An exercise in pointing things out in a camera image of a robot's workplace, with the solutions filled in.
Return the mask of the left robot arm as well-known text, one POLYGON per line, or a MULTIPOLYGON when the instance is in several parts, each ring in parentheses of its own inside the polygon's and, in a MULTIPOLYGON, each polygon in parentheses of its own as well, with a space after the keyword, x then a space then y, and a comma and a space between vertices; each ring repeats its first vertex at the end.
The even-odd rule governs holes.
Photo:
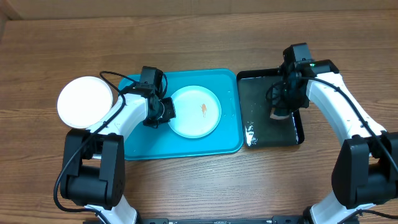
POLYGON ((138 124, 157 129, 176 117, 166 74, 143 67, 138 81, 118 91, 108 114, 65 138, 63 164, 53 201, 64 212, 92 212, 100 223, 139 223, 139 212, 124 196, 124 142, 138 124))

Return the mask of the white plate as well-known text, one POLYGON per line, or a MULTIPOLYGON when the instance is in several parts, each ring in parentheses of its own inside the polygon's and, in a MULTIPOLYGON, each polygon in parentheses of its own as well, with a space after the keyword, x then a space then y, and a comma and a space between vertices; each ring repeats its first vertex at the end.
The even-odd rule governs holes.
POLYGON ((113 106, 113 93, 100 78, 86 76, 68 83, 60 92, 57 112, 72 128, 85 129, 100 121, 113 106))

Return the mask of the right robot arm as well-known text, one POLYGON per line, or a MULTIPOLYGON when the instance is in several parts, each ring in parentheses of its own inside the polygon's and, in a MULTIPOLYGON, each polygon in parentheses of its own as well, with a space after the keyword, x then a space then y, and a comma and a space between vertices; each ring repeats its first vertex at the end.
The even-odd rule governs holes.
POLYGON ((283 51, 281 81, 266 100, 272 119, 285 119, 315 104, 334 130, 341 150, 331 175, 332 191, 303 212, 300 223, 358 223, 372 207, 397 198, 397 133, 365 112, 331 60, 314 60, 306 43, 283 51))

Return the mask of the green scrubbing sponge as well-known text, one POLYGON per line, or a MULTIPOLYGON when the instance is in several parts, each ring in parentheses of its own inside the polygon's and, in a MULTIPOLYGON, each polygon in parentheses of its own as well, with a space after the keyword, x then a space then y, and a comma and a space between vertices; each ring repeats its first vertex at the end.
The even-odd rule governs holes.
POLYGON ((290 117, 290 111, 282 108, 271 108, 270 118, 275 120, 283 120, 290 117))

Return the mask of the light blue plate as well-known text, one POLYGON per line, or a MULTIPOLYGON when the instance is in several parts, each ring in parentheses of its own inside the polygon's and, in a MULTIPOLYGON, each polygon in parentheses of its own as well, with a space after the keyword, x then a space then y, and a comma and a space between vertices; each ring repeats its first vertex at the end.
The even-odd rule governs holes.
POLYGON ((185 86, 171 98, 176 117, 169 126, 176 134, 196 139, 216 129, 221 120, 221 103, 212 91, 198 85, 185 86))

